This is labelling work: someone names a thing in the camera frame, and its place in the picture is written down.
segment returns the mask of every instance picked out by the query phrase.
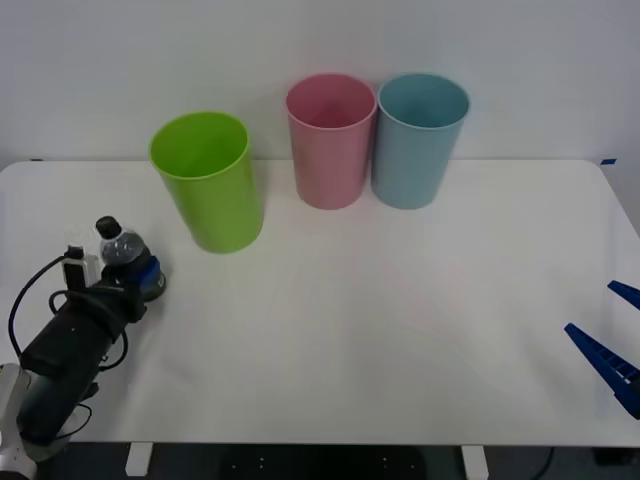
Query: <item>table leg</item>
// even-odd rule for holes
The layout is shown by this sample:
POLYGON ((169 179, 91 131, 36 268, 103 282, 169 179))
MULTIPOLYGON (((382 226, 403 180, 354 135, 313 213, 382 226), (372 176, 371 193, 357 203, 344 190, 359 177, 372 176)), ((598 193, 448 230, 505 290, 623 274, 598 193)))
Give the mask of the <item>table leg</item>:
POLYGON ((489 468, 482 445, 463 445, 462 460, 467 480, 487 480, 489 478, 489 468))
POLYGON ((125 471, 129 477, 146 477, 149 471, 149 460, 153 451, 153 443, 132 443, 125 471))

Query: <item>pink cup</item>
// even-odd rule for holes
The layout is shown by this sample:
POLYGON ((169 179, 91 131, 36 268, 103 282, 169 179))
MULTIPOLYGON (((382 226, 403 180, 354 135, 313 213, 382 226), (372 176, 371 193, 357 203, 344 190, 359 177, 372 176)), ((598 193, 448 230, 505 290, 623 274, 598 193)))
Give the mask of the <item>pink cup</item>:
POLYGON ((376 109, 371 87, 348 75, 314 75, 289 90, 291 149, 302 200, 334 210, 358 199, 376 109))

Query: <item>blue cup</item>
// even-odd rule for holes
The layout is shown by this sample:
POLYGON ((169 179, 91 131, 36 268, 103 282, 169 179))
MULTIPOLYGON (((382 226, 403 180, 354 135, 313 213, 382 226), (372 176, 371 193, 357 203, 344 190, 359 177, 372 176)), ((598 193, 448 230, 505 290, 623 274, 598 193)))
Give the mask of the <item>blue cup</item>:
POLYGON ((391 207, 424 207, 444 177, 469 97, 451 80, 411 73, 385 83, 378 105, 373 191, 391 207))

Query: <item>green cup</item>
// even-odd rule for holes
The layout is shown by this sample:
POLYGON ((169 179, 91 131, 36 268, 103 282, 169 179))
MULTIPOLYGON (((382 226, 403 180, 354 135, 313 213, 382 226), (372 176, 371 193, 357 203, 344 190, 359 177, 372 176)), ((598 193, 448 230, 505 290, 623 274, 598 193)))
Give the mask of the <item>green cup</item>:
POLYGON ((258 237, 262 207, 249 134, 237 118, 221 112, 177 118, 155 135, 150 156, 202 248, 233 252, 258 237))

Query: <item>black floor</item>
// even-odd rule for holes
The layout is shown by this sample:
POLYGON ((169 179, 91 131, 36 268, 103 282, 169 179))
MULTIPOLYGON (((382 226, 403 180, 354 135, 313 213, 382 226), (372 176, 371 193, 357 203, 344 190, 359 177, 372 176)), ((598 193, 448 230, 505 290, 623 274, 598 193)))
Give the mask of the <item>black floor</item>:
MULTIPOLYGON (((287 480, 292 478, 349 478, 394 480, 429 478, 463 480, 460 450, 422 447, 417 450, 346 447, 319 452, 318 447, 229 446, 156 444, 148 479, 287 480), (312 472, 302 474, 305 466, 312 472)), ((127 444, 71 444, 40 466, 41 480, 124 480, 127 444)), ((490 480, 528 480, 544 464, 549 449, 488 447, 485 449, 490 480)), ((592 451, 559 448, 545 480, 638 480, 640 465, 602 467, 592 451)))

